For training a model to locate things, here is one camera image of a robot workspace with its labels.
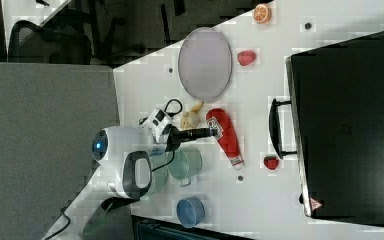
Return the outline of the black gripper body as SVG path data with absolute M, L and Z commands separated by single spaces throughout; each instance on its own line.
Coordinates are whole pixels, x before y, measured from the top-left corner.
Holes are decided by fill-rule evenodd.
M 218 134 L 216 129 L 211 128 L 198 128 L 180 131 L 178 128 L 172 126 L 167 139 L 166 151 L 177 150 L 182 143 L 195 141 L 201 138 L 213 137 Z

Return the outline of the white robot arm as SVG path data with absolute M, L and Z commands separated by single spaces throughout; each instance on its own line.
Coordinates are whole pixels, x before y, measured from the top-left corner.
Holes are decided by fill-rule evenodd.
M 216 134 L 210 128 L 180 131 L 175 126 L 157 131 L 115 126 L 99 131 L 92 141 L 92 156 L 98 168 L 41 240 L 83 240 L 85 226 L 104 201 L 138 201 L 148 192 L 153 179 L 152 156 Z

